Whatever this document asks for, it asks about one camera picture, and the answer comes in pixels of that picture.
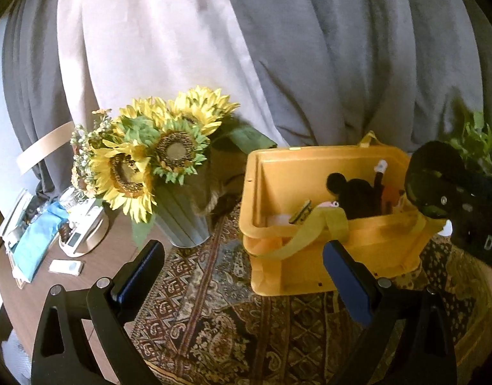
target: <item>wooden table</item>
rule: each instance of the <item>wooden table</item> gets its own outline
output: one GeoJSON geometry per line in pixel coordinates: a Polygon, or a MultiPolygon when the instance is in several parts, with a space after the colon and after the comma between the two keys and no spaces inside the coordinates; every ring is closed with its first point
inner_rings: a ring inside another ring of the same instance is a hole
{"type": "MultiPolygon", "coordinates": [[[[19,289],[12,277],[9,259],[4,248],[1,248],[0,293],[19,341],[30,358],[32,358],[42,307],[53,285],[61,284],[68,291],[89,288],[101,277],[114,277],[126,262],[133,260],[139,253],[131,238],[130,218],[120,212],[114,221],[112,221],[112,217],[110,219],[111,227],[101,244],[92,252],[78,258],[78,260],[85,262],[82,273],[78,277],[48,272],[53,259],[70,259],[60,250],[59,246],[55,245],[50,248],[32,283],[19,289]]],[[[150,233],[148,240],[150,239],[157,239],[162,242],[166,252],[168,248],[171,248],[170,241],[157,226],[150,233]]],[[[117,383],[117,378],[105,357],[96,333],[94,333],[92,322],[84,320],[83,323],[102,373],[106,379],[117,383]]]]}

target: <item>white device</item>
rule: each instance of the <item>white device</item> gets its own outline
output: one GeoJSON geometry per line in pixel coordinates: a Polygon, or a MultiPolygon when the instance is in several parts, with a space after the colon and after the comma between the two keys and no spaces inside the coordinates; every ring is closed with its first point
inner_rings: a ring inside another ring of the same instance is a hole
{"type": "Polygon", "coordinates": [[[87,238],[87,235],[94,228],[96,223],[99,222],[103,213],[103,207],[96,206],[91,208],[75,227],[65,245],[72,248],[72,250],[76,250],[87,238]]]}
{"type": "Polygon", "coordinates": [[[86,213],[76,213],[69,216],[70,226],[74,229],[66,243],[59,237],[60,249],[70,258],[79,258],[89,253],[103,240],[109,228],[109,219],[105,209],[93,206],[86,213]]]}
{"type": "Polygon", "coordinates": [[[83,262],[81,261],[63,261],[54,259],[50,264],[49,272],[54,274],[75,275],[76,277],[82,272],[83,262]]]}
{"type": "Polygon", "coordinates": [[[23,223],[23,216],[32,198],[33,195],[27,190],[21,190],[12,211],[7,214],[4,222],[0,225],[0,237],[4,241],[7,251],[19,242],[27,228],[23,223]]]}

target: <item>sunflower center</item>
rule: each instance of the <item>sunflower center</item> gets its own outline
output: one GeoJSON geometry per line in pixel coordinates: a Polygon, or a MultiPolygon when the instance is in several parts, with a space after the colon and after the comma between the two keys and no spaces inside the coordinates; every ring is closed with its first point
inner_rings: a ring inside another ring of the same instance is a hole
{"type": "Polygon", "coordinates": [[[160,161],[170,168],[183,168],[194,155],[194,141],[185,132],[172,132],[160,139],[157,147],[160,161]]]}
{"type": "Polygon", "coordinates": [[[131,197],[142,195],[142,184],[134,181],[139,170],[129,155],[119,153],[111,158],[110,172],[119,192],[131,197]]]}

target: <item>sunflower bouquet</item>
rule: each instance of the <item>sunflower bouquet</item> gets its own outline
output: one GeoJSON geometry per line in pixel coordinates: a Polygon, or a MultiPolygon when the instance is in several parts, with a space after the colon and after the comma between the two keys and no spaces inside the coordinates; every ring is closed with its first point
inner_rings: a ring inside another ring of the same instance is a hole
{"type": "Polygon", "coordinates": [[[239,107],[221,90],[197,86],[173,101],[134,99],[110,118],[97,110],[93,129],[76,126],[72,183],[88,197],[122,208],[136,224],[149,223],[162,199],[160,184],[184,185],[207,160],[209,146],[227,137],[242,151],[274,143],[233,117],[239,107]]]}

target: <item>sunflower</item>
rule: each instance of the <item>sunflower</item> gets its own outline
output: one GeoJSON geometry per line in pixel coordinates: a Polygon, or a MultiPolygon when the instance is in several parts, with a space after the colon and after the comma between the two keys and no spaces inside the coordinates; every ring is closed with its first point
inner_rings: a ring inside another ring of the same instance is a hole
{"type": "Polygon", "coordinates": [[[196,86],[187,93],[179,93],[175,101],[169,101],[172,115],[182,116],[200,127],[205,136],[211,135],[221,125],[221,120],[231,114],[239,104],[231,104],[229,96],[221,96],[221,90],[196,86]]]}
{"type": "Polygon", "coordinates": [[[131,105],[127,105],[126,107],[119,109],[119,117],[116,119],[116,123],[121,122],[121,116],[127,118],[137,118],[139,115],[146,116],[153,120],[155,127],[158,128],[162,127],[166,120],[171,117],[165,101],[161,98],[138,98],[132,99],[131,105]]]}
{"type": "Polygon", "coordinates": [[[197,125],[179,117],[167,120],[162,135],[154,145],[159,166],[153,173],[166,177],[166,182],[183,185],[186,175],[196,174],[195,166],[206,157],[201,153],[210,141],[197,125]]]}
{"type": "Polygon", "coordinates": [[[221,95],[220,88],[212,91],[209,87],[196,86],[187,91],[187,97],[198,106],[209,105],[221,117],[232,114],[240,105],[238,102],[230,102],[229,95],[221,95]]]}
{"type": "Polygon", "coordinates": [[[137,223],[147,222],[152,213],[152,180],[149,172],[150,158],[145,156],[145,146],[136,141],[116,144],[103,141],[108,148],[94,150],[90,167],[95,173],[98,194],[104,194],[113,210],[123,207],[125,214],[137,223]]]}

